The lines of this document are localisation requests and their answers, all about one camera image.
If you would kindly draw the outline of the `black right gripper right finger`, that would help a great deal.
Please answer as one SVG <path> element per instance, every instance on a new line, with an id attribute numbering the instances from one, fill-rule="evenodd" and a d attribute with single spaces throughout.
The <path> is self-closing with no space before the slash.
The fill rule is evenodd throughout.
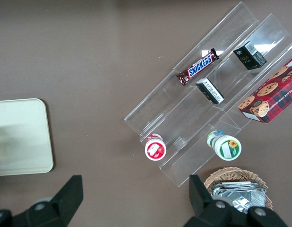
<path id="1" fill-rule="evenodd" d="M 186 227 L 286 227 L 273 210 L 251 207 L 239 212 L 225 201 L 214 200 L 198 175 L 189 176 L 189 199 L 194 216 Z"/>

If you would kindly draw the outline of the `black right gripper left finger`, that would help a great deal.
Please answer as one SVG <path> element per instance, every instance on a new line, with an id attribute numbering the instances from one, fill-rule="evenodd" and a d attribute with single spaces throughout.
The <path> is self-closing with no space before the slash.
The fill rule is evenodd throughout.
<path id="1" fill-rule="evenodd" d="M 66 227 L 83 201 L 81 175 L 72 176 L 49 201 L 40 201 L 12 216 L 0 210 L 0 227 Z"/>

